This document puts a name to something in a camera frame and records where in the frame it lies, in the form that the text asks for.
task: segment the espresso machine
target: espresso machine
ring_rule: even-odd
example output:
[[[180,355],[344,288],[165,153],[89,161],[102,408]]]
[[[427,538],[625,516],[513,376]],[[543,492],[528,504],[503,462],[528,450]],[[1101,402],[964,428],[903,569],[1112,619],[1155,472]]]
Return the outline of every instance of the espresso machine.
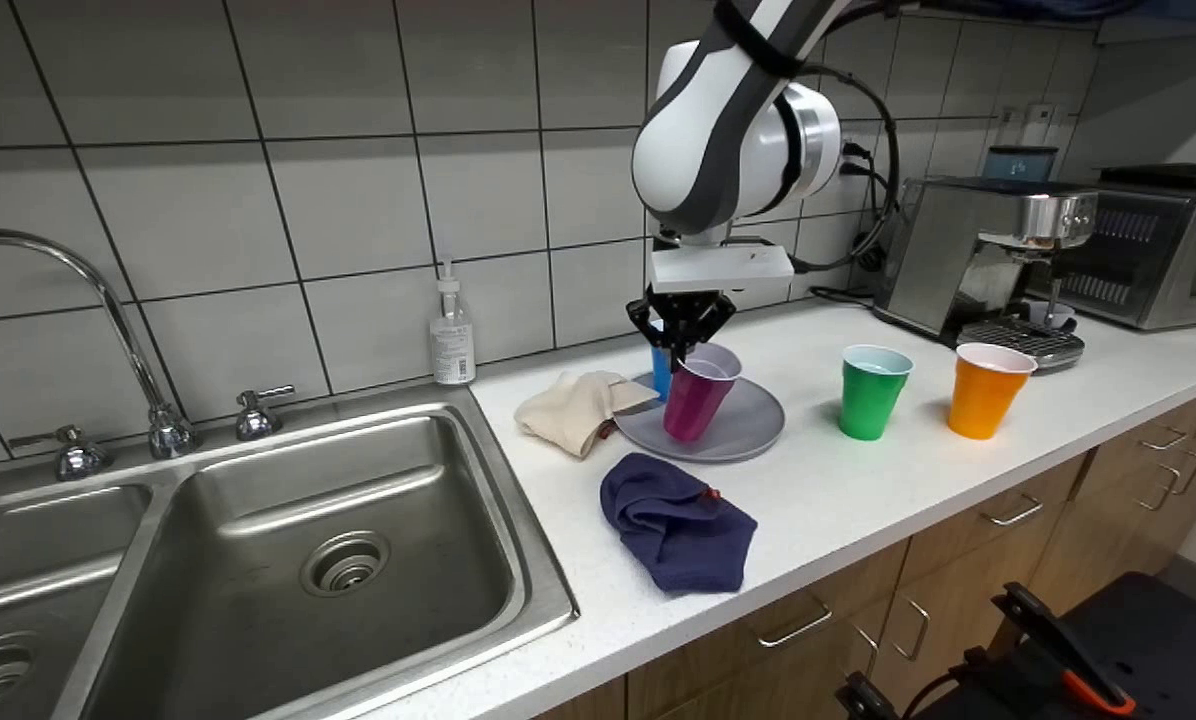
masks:
[[[1070,186],[926,180],[907,233],[884,256],[876,316],[942,344],[1006,344],[1041,373],[1076,363],[1082,340],[1060,306],[1060,252],[1096,224],[1096,193]],[[1025,296],[1025,274],[1047,276]]]

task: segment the countertop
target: countertop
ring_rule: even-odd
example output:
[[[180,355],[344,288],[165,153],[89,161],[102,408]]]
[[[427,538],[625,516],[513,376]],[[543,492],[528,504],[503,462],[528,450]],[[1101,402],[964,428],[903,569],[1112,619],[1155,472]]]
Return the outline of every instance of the countertop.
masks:
[[[764,456],[683,464],[758,523],[746,581],[724,597],[665,597],[603,523],[597,488],[619,456],[635,452],[625,438],[603,441],[587,462],[569,462],[513,419],[558,376],[646,373],[639,344],[592,344],[487,373],[470,391],[565,565],[579,615],[445,684],[352,715],[535,715],[1196,396],[1196,327],[1138,336],[1082,321],[1081,336],[1088,344],[1081,363],[1037,376],[996,441],[958,441],[942,428],[952,353],[930,340],[881,326],[863,309],[809,306],[724,327],[716,340],[739,353],[745,376],[774,391],[788,413],[782,438]],[[917,359],[876,443],[848,441],[831,424],[848,344],[891,344]]]

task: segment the round plate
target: round plate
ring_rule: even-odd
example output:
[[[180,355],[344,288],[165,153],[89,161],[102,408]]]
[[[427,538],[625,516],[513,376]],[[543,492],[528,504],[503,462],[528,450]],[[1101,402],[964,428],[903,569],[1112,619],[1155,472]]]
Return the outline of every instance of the round plate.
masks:
[[[691,450],[676,443],[665,432],[665,413],[668,413],[668,405],[657,405],[657,408],[625,413],[612,419],[635,450],[671,456],[683,464],[739,464],[739,462],[768,452],[770,441],[778,441],[778,432],[782,432],[782,405],[752,381],[735,381],[728,390],[709,438]]]

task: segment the double sink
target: double sink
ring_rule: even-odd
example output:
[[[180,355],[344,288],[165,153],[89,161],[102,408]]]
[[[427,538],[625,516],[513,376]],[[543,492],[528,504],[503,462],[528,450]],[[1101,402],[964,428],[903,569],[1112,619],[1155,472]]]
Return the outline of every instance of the double sink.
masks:
[[[0,720],[361,715],[573,615],[469,391],[0,497]]]

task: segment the cabinet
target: cabinet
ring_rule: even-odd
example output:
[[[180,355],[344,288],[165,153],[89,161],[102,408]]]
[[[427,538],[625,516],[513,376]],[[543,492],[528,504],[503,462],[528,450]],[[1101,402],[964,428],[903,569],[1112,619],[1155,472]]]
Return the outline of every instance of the cabinet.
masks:
[[[835,687],[871,669],[903,547],[869,557],[629,676],[629,715],[843,715]]]
[[[1081,462],[1069,462],[912,540],[871,673],[895,710],[958,666],[964,649],[992,642],[992,597],[1006,581],[1031,581],[1076,475]]]
[[[1159,571],[1196,522],[1196,402],[1093,452],[1031,587],[1069,614],[1124,571]]]
[[[1069,614],[1124,571],[1155,571],[1196,522],[1196,402],[1093,456],[992,497],[788,601],[603,684],[549,720],[843,715],[835,687],[871,673],[895,710],[988,643],[992,597],[1025,581]]]

